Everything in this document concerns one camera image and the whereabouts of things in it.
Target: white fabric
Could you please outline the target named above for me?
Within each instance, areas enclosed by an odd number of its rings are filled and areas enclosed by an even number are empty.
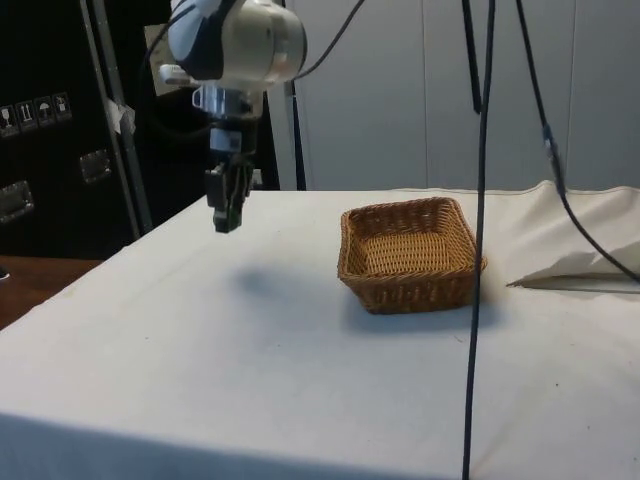
[[[256,192],[232,235],[200,201],[123,250],[0,333],[0,478],[459,478],[469,309],[370,316],[336,278],[342,212],[433,195],[475,223],[465,192]],[[638,297],[504,287],[542,195],[487,201],[474,478],[640,478]]]

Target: wicker basket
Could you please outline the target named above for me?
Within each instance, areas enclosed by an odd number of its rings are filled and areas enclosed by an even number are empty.
[[[471,303],[475,252],[455,200],[373,205],[342,216],[338,277],[371,313],[452,309]]]

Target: wooden floor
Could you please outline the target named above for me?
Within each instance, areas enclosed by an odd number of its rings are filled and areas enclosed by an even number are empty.
[[[6,280],[0,280],[0,330],[100,263],[96,260],[0,256],[0,267],[10,275]]]

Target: black cable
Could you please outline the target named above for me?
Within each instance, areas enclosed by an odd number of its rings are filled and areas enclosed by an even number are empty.
[[[318,69],[318,67],[320,67],[320,65],[322,65],[322,63],[327,59],[329,54],[331,54],[335,46],[338,44],[338,42],[342,38],[342,35],[344,35],[344,32],[347,31],[347,28],[349,28],[351,21],[354,19],[354,17],[356,16],[356,13],[358,13],[358,10],[360,10],[360,7],[362,7],[364,2],[365,0],[358,0],[358,3],[356,3],[356,5],[353,7],[353,9],[351,10],[351,13],[349,13],[349,16],[345,20],[344,24],[342,25],[342,27],[340,28],[336,36],[333,38],[333,40],[331,41],[327,49],[320,56],[318,61],[314,63],[313,66],[305,70],[304,72],[299,73],[293,80],[300,80],[301,78],[311,75],[313,72],[315,72]]]
[[[175,8],[174,12],[184,4],[186,0],[182,0],[178,6]],[[175,25],[177,22],[182,20],[186,15],[191,13],[195,9],[195,5],[191,5],[190,7],[185,8],[178,15],[173,17],[169,23],[167,23],[156,38],[153,40],[147,52],[145,53],[144,59],[140,65],[140,70],[138,72],[138,105],[136,106],[136,118],[140,124],[148,124],[153,130],[156,130],[162,136],[172,140],[176,143],[191,143],[193,141],[206,138],[211,133],[211,128],[214,124],[207,125],[207,127],[196,130],[194,132],[184,133],[172,130],[164,126],[160,121],[155,117],[152,111],[152,94],[145,94],[145,81],[151,70],[149,69],[149,63],[151,61],[151,56],[153,52],[158,48],[158,45],[162,41],[162,38],[167,34],[169,29]]]
[[[496,0],[489,0],[489,18],[487,21],[487,53],[484,73],[484,93],[480,113],[480,153],[478,159],[478,218],[476,228],[475,289],[473,292],[473,311],[471,316],[471,336],[469,340],[469,366],[467,370],[467,391],[464,418],[464,453],[462,460],[462,480],[469,480],[471,465],[471,429],[473,425],[473,387],[476,374],[476,355],[478,347],[478,327],[480,325],[480,298],[482,277],[482,250],[484,247],[484,210],[487,173],[487,130],[489,121],[489,99],[493,78],[493,39],[495,34]]]
[[[476,54],[476,41],[470,0],[462,0],[462,16],[464,18],[464,33],[467,40],[467,57],[469,59],[473,111],[480,113],[482,109],[482,97],[480,97],[480,75],[478,74],[478,56]]]
[[[527,53],[527,64],[529,65],[529,75],[531,76],[531,84],[533,93],[536,97],[536,105],[538,106],[538,114],[540,115],[540,123],[544,127],[547,125],[547,114],[544,111],[544,103],[542,102],[542,94],[540,93],[540,84],[538,83],[538,75],[536,73],[535,61],[533,60],[533,50],[531,48],[531,39],[529,38],[529,28],[527,20],[524,16],[524,7],[521,0],[516,0],[518,6],[518,19],[520,20],[520,30],[522,30],[522,38],[524,39],[524,48]]]
[[[556,190],[560,196],[560,201],[564,207],[567,215],[571,219],[573,225],[578,229],[580,234],[591,244],[596,251],[602,255],[609,263],[615,266],[618,270],[624,273],[631,280],[640,283],[640,275],[634,273],[632,270],[624,266],[618,260],[616,260],[609,252],[607,252],[594,238],[587,232],[582,226],[578,218],[576,217],[569,200],[567,199],[567,187],[564,180],[564,174],[562,172],[562,165],[560,164],[560,154],[558,153],[558,147],[553,138],[553,132],[551,127],[547,123],[547,116],[544,110],[544,103],[542,100],[542,94],[540,93],[540,86],[538,84],[538,74],[536,72],[535,61],[533,59],[533,52],[531,49],[531,40],[529,38],[529,29],[527,28],[527,21],[524,14],[524,7],[522,0],[516,0],[518,6],[518,17],[520,19],[520,27],[522,30],[522,37],[524,39],[525,50],[527,52],[527,63],[529,66],[529,73],[531,75],[531,83],[533,84],[533,92],[536,97],[536,104],[538,105],[538,113],[540,115],[540,122],[542,124],[543,138],[547,147],[547,153],[551,160],[551,168],[556,180]]]

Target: metal pole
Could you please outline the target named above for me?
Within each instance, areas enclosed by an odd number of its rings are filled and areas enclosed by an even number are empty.
[[[82,11],[82,19],[84,21],[84,28],[87,32],[87,41],[89,42],[89,50],[91,52],[91,58],[93,60],[93,66],[96,74],[96,81],[98,83],[98,89],[100,91],[100,97],[102,99],[102,106],[104,114],[109,115],[109,104],[107,97],[107,89],[104,84],[104,77],[102,76],[102,68],[100,67],[100,57],[98,56],[98,49],[96,46],[95,38],[93,36],[93,28],[91,26],[91,19],[89,18],[89,10],[87,8],[86,0],[80,0],[80,10]],[[133,206],[133,200],[131,198],[131,192],[129,190],[129,182],[127,180],[127,171],[125,170],[124,161],[122,159],[122,153],[120,152],[120,146],[118,145],[118,139],[113,129],[109,128],[109,138],[111,140],[111,146],[113,147],[113,154],[115,157],[116,165],[118,165],[118,172],[120,174],[120,183],[122,184],[122,190],[124,194],[124,200],[127,205],[127,212],[129,213],[129,221],[131,223],[131,229],[133,236],[137,240],[140,238],[140,227],[136,216],[136,211]]]
[[[109,86],[111,87],[113,101],[118,106],[126,105],[104,1],[92,0],[92,4],[96,16],[96,22],[98,24],[98,36],[102,45],[102,54],[104,55],[107,67],[107,79],[109,80]],[[123,117],[120,128],[122,131],[125,156],[129,166],[129,174],[131,175],[133,194],[135,196],[138,212],[140,213],[140,220],[142,222],[142,232],[143,234],[149,233],[153,229],[153,223],[151,221],[149,201],[144,188],[144,180],[140,170],[140,161],[138,159],[138,153],[136,152],[135,141],[133,139],[133,124],[130,116],[125,115]]]

